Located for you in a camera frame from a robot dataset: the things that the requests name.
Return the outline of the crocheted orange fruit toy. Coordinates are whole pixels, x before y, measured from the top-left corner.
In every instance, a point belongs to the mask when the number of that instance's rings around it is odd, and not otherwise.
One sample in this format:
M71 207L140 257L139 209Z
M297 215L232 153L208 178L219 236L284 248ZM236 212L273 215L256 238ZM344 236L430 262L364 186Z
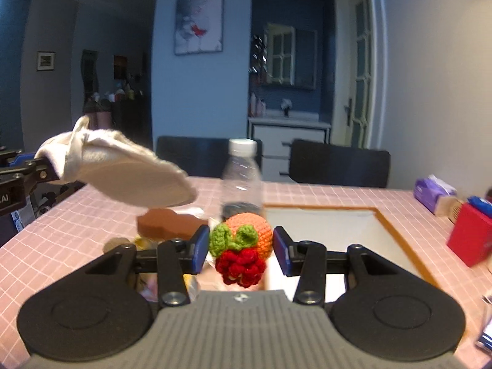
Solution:
M225 285L256 286L273 251L273 229L258 214L233 215L213 228L208 251Z

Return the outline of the brown bear-shaped sponge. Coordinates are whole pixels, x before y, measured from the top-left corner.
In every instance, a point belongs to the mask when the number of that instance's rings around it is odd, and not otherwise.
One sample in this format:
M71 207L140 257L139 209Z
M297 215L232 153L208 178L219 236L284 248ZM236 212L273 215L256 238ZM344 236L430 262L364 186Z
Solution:
M167 208L155 208L137 217L137 234L163 242L174 238L189 240L208 221L190 214L178 214Z

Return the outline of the cream cloth pouch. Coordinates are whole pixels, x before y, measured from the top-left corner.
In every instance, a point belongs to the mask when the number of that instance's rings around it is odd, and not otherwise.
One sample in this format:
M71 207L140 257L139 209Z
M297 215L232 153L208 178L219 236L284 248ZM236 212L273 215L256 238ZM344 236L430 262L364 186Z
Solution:
M77 119L73 130L46 140L36 158L46 158L54 169L54 184L86 183L102 194L135 207L172 208L198 196L188 174L162 160L120 131L92 130L90 119Z

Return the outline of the pink checkered tablecloth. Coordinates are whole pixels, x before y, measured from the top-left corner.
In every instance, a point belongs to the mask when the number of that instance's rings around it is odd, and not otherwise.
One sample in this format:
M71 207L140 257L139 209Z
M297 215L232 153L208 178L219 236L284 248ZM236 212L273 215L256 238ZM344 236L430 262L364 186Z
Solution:
M412 192L391 189L340 188L268 182L268 204L377 208L417 253L442 289L466 314L466 334L456 351L469 368L489 363L474 341L481 332L482 296L491 289L484 264L468 268L446 242L452 230L447 218L436 217ZM40 216L1 248L1 363L15 368L27 357L16 328L21 305L33 293L91 261L114 236L136 234L143 209L115 202L86 186Z

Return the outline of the clear plastic water bottle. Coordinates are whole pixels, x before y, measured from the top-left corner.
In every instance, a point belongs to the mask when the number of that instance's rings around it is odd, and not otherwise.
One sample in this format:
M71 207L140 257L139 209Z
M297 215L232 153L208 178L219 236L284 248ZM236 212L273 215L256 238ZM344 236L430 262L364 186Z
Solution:
M257 164L258 144L248 138L228 141L228 161L222 176L220 215L223 220L240 213L260 214L262 176Z

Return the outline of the right black chair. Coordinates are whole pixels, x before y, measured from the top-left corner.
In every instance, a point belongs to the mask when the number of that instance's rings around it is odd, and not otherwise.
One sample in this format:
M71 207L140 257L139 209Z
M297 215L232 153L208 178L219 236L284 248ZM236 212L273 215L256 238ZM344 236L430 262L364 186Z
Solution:
M391 155L384 150L351 148L295 139L288 176L297 183L386 188Z

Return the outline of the black chair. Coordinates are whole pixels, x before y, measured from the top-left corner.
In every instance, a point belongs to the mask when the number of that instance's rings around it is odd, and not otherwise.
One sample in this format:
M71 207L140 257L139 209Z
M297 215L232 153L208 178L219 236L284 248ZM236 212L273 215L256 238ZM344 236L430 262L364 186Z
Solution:
M386 188L391 155L384 150L351 148L295 139L288 176L297 183Z
M191 177L261 179L263 144L249 138L160 136L156 154L172 162Z

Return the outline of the left black chair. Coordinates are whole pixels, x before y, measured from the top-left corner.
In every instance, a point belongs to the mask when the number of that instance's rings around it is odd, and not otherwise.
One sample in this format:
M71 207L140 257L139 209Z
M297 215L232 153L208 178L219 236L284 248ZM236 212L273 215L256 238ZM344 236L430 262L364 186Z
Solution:
M160 136L156 154L172 162L191 177L261 179L263 144L249 138Z

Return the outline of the white cabinet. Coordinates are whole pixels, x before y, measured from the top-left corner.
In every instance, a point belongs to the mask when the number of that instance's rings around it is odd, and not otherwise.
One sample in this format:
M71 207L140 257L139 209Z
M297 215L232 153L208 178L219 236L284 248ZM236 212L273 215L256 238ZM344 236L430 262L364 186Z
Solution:
M326 122L279 117L250 117L248 137L262 142L261 171L266 182L292 182L288 176L291 145L295 139L327 143Z

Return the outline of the small framed picture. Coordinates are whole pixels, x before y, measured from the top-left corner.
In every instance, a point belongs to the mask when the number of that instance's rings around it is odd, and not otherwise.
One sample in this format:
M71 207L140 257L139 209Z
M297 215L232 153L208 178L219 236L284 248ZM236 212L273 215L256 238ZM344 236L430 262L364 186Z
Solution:
M54 52L41 52L37 54L37 70L38 71L53 71L55 68Z

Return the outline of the purple tissue pack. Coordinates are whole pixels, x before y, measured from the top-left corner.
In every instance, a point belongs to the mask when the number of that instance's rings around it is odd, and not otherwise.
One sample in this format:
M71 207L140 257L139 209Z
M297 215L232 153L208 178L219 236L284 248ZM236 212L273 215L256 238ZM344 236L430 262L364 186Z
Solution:
M448 216L457 201L457 190L434 174L416 180L414 198L435 216Z

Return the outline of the white glass-pane door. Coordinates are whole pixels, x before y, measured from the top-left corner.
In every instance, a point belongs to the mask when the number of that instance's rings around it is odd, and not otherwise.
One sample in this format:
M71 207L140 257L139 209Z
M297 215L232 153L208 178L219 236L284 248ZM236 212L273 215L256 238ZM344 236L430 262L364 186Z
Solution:
M371 0L335 0L335 85L331 142L367 148L373 130Z

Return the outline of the red box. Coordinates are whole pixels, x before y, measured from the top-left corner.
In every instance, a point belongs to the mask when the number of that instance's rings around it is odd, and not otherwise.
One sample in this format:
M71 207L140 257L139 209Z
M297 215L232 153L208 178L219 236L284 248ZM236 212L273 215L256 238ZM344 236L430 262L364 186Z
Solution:
M468 267L491 254L491 202L471 196L460 208L447 247Z

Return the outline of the wall painting with red flower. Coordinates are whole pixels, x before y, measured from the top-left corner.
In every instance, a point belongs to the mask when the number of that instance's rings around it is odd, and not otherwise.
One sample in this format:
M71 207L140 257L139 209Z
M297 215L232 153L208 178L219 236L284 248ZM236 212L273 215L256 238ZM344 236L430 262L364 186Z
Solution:
M208 54L223 50L224 0L177 0L174 54Z

